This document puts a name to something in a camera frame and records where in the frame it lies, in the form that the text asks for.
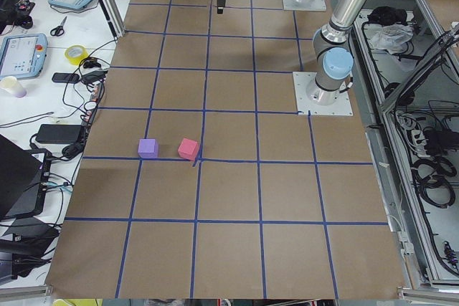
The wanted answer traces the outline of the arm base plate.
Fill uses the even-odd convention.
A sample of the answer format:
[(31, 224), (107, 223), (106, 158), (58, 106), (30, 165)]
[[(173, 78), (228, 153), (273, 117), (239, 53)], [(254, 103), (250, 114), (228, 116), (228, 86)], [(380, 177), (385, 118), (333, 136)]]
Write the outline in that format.
[(326, 11), (325, 0), (283, 0), (286, 11)]
[(293, 85), (299, 115), (352, 116), (348, 92), (342, 82), (338, 90), (324, 91), (316, 84), (315, 72), (294, 72)]

